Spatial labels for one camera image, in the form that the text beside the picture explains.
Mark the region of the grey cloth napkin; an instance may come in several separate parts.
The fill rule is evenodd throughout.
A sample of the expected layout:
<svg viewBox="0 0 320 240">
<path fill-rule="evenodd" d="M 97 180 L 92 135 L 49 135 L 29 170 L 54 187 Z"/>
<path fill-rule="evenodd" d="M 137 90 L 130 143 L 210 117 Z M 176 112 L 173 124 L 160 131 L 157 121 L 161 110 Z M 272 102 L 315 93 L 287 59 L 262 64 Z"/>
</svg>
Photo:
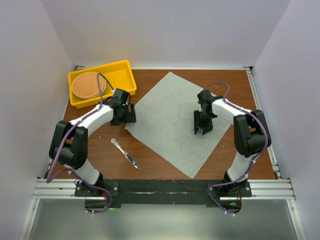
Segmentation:
<svg viewBox="0 0 320 240">
<path fill-rule="evenodd" d="M 136 123 L 125 129 L 138 141 L 193 179 L 231 124 L 217 117 L 213 130 L 194 133 L 194 111 L 202 88 L 172 72 L 167 73 L 138 103 Z"/>
</svg>

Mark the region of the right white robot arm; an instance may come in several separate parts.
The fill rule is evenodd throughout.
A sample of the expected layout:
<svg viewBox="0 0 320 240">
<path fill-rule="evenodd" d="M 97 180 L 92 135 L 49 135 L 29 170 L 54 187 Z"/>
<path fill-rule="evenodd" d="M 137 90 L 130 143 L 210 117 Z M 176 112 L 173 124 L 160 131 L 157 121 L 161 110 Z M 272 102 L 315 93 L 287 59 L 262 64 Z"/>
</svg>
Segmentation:
<svg viewBox="0 0 320 240">
<path fill-rule="evenodd" d="M 271 145 L 271 137 L 265 115 L 261 110 L 239 107 L 223 96 L 213 96 L 208 89 L 198 95 L 200 110 L 193 112 L 194 133 L 208 134 L 213 130 L 213 119 L 221 117 L 233 125 L 236 155 L 225 172 L 222 183 L 209 187 L 218 196 L 235 196 L 248 180 L 248 174 L 256 159 Z"/>
</svg>

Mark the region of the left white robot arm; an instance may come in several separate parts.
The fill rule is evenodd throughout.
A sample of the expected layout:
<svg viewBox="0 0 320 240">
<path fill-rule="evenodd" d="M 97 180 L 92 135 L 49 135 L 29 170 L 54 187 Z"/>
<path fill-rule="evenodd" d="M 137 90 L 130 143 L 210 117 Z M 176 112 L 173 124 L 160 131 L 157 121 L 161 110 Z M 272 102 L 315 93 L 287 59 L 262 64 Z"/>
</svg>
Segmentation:
<svg viewBox="0 0 320 240">
<path fill-rule="evenodd" d="M 52 160 L 46 182 L 50 183 L 56 164 L 74 174 L 92 196 L 106 195 L 103 175 L 88 160 L 89 136 L 104 124 L 112 126 L 136 122 L 135 105 L 129 92 L 115 89 L 113 95 L 101 100 L 91 111 L 72 121 L 59 121 L 49 149 Z"/>
</svg>

